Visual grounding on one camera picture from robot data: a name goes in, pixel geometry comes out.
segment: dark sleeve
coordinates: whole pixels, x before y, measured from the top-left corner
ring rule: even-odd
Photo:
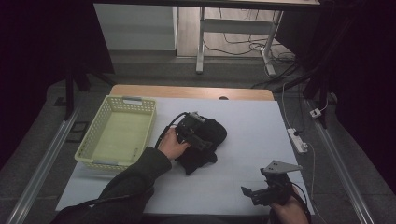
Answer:
[[[172,168],[171,162],[158,149],[147,147],[139,160],[115,176],[102,191],[99,199],[137,196],[95,205],[78,223],[138,223],[146,203],[153,194],[148,190],[157,177]]]

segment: white power strip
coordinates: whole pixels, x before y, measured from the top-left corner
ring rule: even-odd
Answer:
[[[301,140],[300,136],[294,135],[295,129],[288,129],[288,134],[291,142],[294,144],[296,150],[300,154],[305,154],[308,152],[308,144]]]

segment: green plastic basket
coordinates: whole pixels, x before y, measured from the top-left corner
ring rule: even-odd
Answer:
[[[106,96],[75,159],[95,169],[125,170],[148,145],[155,118],[153,99]]]

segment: plug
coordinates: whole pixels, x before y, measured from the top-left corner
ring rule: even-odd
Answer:
[[[317,108],[314,109],[314,110],[311,110],[311,112],[309,112],[309,113],[311,114],[313,119],[318,118],[318,117],[321,116],[320,110],[317,109]]]

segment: desk leg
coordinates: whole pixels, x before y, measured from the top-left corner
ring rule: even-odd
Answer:
[[[201,75],[204,72],[204,26],[205,26],[205,8],[201,7],[201,19],[199,22],[199,43],[197,54],[196,73]]]
[[[274,76],[276,74],[274,67],[272,66],[271,58],[269,57],[269,52],[271,50],[272,42],[275,37],[275,33],[277,30],[277,26],[279,25],[280,17],[282,16],[282,11],[277,11],[276,16],[273,20],[273,25],[271,27],[270,34],[268,35],[267,43],[265,44],[264,49],[262,50],[262,58],[265,62],[265,68],[268,71],[268,76]]]

